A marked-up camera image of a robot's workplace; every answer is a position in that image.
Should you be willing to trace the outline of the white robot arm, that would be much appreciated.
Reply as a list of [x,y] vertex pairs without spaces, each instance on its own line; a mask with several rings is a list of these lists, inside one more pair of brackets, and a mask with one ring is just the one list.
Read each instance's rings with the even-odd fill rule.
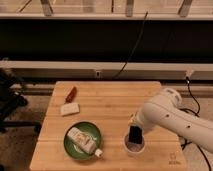
[[143,103],[129,124],[145,132],[159,125],[213,154],[213,121],[183,112],[179,109],[181,102],[182,97],[175,89],[162,89]]

